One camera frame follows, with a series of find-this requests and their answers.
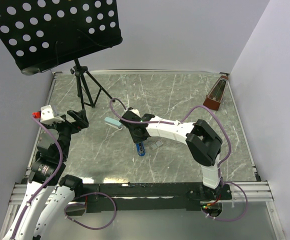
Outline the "blue black stapler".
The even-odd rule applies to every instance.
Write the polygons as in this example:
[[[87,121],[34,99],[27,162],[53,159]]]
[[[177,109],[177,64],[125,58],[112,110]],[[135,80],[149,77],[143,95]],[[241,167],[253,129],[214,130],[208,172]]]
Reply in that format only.
[[[135,145],[136,145],[137,154],[140,157],[143,157],[146,154],[146,150],[145,150],[143,142],[136,143]]]

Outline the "staple strip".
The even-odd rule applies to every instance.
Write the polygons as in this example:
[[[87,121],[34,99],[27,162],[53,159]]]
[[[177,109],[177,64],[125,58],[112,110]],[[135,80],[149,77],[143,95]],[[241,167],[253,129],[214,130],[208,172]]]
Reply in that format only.
[[[150,146],[153,150],[155,150],[155,149],[161,147],[162,145],[163,145],[162,141],[158,140],[158,141],[154,142],[153,144],[151,144]]]

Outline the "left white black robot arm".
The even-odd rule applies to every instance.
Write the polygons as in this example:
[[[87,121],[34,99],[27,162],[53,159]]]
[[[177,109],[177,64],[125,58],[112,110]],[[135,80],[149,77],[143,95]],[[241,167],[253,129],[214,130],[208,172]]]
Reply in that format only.
[[[31,165],[25,195],[5,240],[42,240],[56,218],[71,201],[84,195],[81,178],[62,173],[66,167],[72,135],[89,126],[84,109],[69,110],[69,122],[51,105],[43,106],[31,118],[41,127],[35,162]]]

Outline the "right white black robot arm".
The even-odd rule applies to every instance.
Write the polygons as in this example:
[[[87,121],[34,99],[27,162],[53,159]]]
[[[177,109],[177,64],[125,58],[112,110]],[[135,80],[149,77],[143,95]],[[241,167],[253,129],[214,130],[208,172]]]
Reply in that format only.
[[[204,195],[208,199],[215,199],[221,193],[218,163],[223,141],[205,120],[181,123],[149,113],[139,116],[137,109],[130,109],[119,121],[129,130],[136,144],[150,137],[185,144],[193,159],[201,166]]]

